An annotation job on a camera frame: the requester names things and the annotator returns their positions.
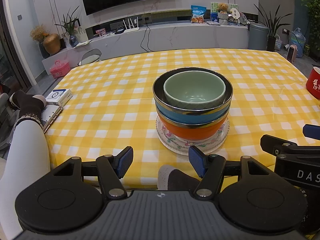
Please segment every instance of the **stacked bowls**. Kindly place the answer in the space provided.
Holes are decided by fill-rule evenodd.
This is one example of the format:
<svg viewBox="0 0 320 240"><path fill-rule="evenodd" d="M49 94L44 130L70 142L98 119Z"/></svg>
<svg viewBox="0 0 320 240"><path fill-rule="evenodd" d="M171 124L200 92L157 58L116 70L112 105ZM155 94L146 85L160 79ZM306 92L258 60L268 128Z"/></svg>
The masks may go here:
<svg viewBox="0 0 320 240"><path fill-rule="evenodd" d="M229 113L232 94L226 77L198 67L168 71L153 84L160 120L175 136L189 141L217 132Z"/></svg>

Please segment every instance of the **wall outlet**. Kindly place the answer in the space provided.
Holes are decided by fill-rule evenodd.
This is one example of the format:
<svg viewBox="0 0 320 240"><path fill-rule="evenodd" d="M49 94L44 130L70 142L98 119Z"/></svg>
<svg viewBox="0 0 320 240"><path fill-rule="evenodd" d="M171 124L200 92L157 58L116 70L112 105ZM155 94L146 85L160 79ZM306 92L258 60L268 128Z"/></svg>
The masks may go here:
<svg viewBox="0 0 320 240"><path fill-rule="evenodd" d="M287 35L289 35L290 30L288 30L288 29L282 29L282 33L283 33L283 34L287 34Z"/></svg>
<svg viewBox="0 0 320 240"><path fill-rule="evenodd" d="M142 24L148 24L148 23L152 23L152 18L151 18L151 13L146 13L143 14L142 16Z"/></svg>

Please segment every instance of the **trash can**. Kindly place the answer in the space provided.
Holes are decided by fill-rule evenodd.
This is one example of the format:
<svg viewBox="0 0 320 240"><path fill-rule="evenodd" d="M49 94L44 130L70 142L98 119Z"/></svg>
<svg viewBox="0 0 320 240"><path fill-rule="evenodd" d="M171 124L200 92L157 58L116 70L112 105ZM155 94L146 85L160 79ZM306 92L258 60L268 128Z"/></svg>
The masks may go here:
<svg viewBox="0 0 320 240"><path fill-rule="evenodd" d="M266 50L269 28L258 23L250 23L248 49Z"/></svg>

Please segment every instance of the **person's leg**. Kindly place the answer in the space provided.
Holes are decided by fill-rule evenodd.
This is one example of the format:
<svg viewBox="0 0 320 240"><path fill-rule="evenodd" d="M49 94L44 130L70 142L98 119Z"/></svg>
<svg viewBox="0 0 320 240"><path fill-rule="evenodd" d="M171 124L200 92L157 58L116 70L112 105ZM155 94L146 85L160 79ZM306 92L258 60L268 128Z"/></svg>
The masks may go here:
<svg viewBox="0 0 320 240"><path fill-rule="evenodd" d="M8 240L22 231L14 207L16 197L50 171L47 141L38 122L45 100L21 92L17 95L14 102L20 108L19 121L0 180L0 224Z"/></svg>

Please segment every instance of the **plastic bag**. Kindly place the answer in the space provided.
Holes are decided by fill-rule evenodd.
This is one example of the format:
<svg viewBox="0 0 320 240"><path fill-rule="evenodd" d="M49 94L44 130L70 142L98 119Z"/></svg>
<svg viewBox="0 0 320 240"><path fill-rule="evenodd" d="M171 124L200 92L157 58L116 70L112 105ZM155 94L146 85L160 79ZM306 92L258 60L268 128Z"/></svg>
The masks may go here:
<svg viewBox="0 0 320 240"><path fill-rule="evenodd" d="M203 7L203 6L191 5L191 10L192 10L191 22L192 23L204 23L203 16L204 16L207 8Z"/></svg>
<svg viewBox="0 0 320 240"><path fill-rule="evenodd" d="M306 38L301 33L300 28L296 28L293 32L290 32L289 45L291 46L292 44L294 44L297 46L298 48L297 57L303 56L303 48L304 48L305 42L306 42Z"/></svg>

